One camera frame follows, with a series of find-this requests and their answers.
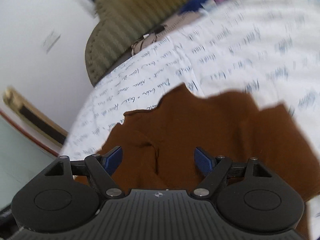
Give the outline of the brown knit sweater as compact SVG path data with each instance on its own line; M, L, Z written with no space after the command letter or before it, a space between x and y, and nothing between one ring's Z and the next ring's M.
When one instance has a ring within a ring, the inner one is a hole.
M81 239L306 239L305 203L319 194L319 162L283 105L259 110L247 93L201 99L180 85L151 110L125 113L100 150L123 150L107 199ZM212 199L195 148L232 160Z

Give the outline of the gold tower fan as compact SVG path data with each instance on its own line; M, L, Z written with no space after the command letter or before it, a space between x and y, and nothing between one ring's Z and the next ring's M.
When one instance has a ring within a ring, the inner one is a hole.
M55 145L59 147L63 146L68 132L44 115L13 87L7 87L4 90L3 101L7 107L31 128L35 129Z

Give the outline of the white script-print bedsheet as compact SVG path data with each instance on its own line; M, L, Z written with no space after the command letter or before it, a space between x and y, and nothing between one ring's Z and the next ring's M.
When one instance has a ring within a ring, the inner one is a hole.
M259 110L283 105L319 162L319 0L233 0L122 63L93 89L61 154L100 153L125 113L151 110L174 88L211 98L247 93ZM319 194L307 202L319 233Z

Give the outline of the olive striped headboard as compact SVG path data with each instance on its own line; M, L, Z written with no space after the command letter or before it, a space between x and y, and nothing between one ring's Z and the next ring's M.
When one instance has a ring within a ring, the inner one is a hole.
M147 31L188 0L95 0L100 18L85 49L89 80L96 85L112 65Z

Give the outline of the blue garment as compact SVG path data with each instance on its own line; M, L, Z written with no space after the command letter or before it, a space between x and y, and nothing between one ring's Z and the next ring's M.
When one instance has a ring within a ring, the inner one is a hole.
M204 3L208 0L189 0L181 9L179 10L179 14L183 14L185 12L197 12L199 9L203 9Z

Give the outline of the white wall sockets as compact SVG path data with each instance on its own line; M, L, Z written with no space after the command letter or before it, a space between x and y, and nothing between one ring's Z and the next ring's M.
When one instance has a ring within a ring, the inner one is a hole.
M48 54L53 48L56 42L60 39L61 34L55 30L52 30L41 43L41 48Z

